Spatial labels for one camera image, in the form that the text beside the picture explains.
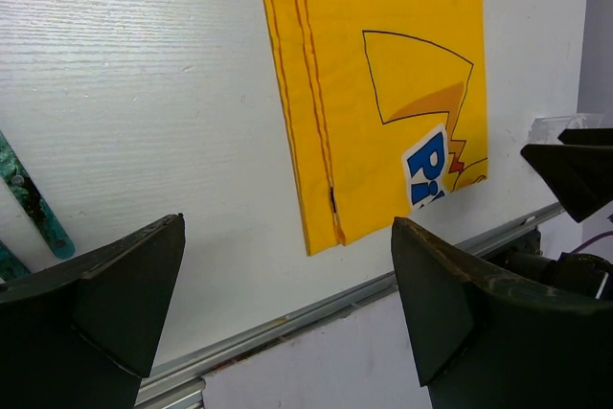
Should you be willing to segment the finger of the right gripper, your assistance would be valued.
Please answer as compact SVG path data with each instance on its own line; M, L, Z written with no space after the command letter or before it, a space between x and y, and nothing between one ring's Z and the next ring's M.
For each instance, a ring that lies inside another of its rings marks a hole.
M558 135L563 145L613 145L612 128L565 129Z
M612 201L612 147L526 145L520 154L575 222Z

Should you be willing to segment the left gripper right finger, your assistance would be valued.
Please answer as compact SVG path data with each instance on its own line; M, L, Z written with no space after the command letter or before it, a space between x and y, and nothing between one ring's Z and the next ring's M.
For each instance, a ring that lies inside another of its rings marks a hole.
M392 257L420 384L436 408L608 408L612 300L553 288L410 219Z

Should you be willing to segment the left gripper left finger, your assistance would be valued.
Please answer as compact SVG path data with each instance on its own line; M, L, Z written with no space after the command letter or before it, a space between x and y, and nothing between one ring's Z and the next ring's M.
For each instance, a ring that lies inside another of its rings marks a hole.
M131 408L186 244L182 215L1 286L4 408Z

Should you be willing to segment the yellow pikachu cloth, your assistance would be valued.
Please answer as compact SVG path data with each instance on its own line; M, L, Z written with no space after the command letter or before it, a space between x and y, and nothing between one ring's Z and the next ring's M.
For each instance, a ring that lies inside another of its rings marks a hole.
M488 176L483 0L263 0L306 251Z

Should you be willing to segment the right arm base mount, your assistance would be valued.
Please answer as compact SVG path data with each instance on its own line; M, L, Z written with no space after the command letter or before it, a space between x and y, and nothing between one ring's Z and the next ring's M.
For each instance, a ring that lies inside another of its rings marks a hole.
M534 229L484 256L516 275L603 301L612 300L612 263L587 253L562 252L557 259L543 256L541 233Z

